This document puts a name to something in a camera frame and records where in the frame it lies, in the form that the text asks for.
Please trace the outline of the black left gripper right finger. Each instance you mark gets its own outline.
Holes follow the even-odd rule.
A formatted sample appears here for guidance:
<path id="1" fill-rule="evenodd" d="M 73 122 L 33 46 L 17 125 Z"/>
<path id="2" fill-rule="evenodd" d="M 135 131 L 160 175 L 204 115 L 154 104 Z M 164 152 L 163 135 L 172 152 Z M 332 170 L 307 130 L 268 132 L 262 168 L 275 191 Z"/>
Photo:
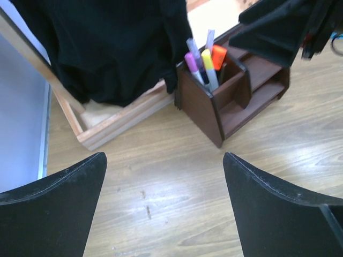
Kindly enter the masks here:
<path id="1" fill-rule="evenodd" d="M 244 256 L 342 256 L 342 199 L 317 193 L 233 153 L 223 169 Z"/>

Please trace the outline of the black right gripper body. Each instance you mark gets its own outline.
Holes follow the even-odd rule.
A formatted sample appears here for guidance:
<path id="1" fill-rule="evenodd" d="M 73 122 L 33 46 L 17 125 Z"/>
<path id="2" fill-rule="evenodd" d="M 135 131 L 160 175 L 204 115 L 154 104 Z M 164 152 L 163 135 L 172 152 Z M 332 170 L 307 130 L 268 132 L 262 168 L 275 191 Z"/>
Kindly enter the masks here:
<path id="1" fill-rule="evenodd" d="M 315 1 L 302 45 L 302 58 L 320 54 L 332 33 L 342 31 L 342 1 Z"/>

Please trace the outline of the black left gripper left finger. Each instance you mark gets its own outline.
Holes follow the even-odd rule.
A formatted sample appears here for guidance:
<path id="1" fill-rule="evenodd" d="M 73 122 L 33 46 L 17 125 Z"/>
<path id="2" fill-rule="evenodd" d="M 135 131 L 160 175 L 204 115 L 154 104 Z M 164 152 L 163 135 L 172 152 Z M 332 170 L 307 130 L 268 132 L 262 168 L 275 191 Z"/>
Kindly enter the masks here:
<path id="1" fill-rule="evenodd" d="M 1 256 L 83 256 L 107 169 L 105 153 L 1 193 Z"/>

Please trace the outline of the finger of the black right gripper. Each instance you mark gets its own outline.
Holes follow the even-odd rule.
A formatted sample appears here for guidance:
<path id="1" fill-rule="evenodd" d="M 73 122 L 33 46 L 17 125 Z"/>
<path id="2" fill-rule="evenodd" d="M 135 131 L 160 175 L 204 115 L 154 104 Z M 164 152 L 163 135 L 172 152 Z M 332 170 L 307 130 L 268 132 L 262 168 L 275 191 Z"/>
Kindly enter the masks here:
<path id="1" fill-rule="evenodd" d="M 316 1 L 258 1 L 238 18 L 243 29 L 229 46 L 290 67 L 302 45 Z"/>

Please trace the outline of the orange black highlighter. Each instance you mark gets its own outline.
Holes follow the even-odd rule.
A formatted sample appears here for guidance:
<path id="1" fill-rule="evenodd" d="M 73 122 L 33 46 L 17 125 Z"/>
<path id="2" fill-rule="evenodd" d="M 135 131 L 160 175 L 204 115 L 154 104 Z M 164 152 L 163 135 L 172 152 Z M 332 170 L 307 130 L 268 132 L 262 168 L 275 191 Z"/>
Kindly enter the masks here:
<path id="1" fill-rule="evenodd" d="M 216 71 L 219 71 L 224 63 L 225 57 L 227 54 L 227 49 L 218 46 L 218 45 L 213 45 L 212 47 L 212 63 L 214 66 L 214 69 Z"/>

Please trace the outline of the yellow capped white marker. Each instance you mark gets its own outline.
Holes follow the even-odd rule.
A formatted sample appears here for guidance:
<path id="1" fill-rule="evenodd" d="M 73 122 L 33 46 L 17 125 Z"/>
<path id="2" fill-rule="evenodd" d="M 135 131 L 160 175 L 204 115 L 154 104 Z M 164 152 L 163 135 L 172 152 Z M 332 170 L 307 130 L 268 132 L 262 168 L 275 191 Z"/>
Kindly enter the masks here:
<path id="1" fill-rule="evenodd" d="M 214 65 L 212 62 L 212 57 L 211 57 L 211 52 L 209 49 L 205 49 L 201 53 L 201 57 L 204 63 L 204 67 L 206 70 L 206 74 L 209 80 L 209 90 L 210 92 L 213 92 L 219 87 L 218 79 L 217 79 L 217 74 L 214 69 Z"/>

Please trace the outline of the purple clear gel pen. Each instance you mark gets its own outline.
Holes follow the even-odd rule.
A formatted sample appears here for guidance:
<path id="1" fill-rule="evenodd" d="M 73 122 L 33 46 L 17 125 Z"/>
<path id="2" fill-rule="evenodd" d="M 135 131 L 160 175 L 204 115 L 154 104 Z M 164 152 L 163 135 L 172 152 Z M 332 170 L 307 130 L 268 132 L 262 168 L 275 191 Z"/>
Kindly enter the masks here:
<path id="1" fill-rule="evenodd" d="M 193 38 L 188 38 L 187 41 L 186 41 L 186 44 L 188 46 L 188 49 L 189 49 L 189 52 L 191 52 L 193 54 L 193 57 L 196 61 L 196 64 L 199 68 L 199 71 L 200 71 L 200 74 L 202 76 L 202 79 L 204 81 L 204 86 L 208 86 L 209 85 L 209 80 L 208 80 L 208 77 L 207 77 L 207 74 L 206 74 L 206 71 L 205 71 L 205 68 L 204 68 L 204 64 L 203 64 L 203 61 L 202 61 L 202 58 L 200 56 L 200 52 L 199 52 L 199 49 L 197 48 L 197 45 L 195 43 L 195 40 Z"/>

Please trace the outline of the purple capped white marker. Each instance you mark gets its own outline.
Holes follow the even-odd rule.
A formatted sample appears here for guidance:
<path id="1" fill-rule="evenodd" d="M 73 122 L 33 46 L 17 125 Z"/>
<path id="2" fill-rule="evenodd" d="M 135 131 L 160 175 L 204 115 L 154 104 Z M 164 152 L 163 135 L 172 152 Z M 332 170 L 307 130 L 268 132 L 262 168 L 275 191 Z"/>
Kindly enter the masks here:
<path id="1" fill-rule="evenodd" d="M 193 75 L 193 77 L 195 79 L 197 79 L 202 85 L 204 84 L 204 81 L 202 79 L 202 76 L 200 74 L 199 68 L 196 64 L 196 61 L 193 57 L 193 54 L 191 52 L 187 52 L 184 56 L 185 62 L 188 66 L 188 69 L 190 71 L 190 73 Z"/>

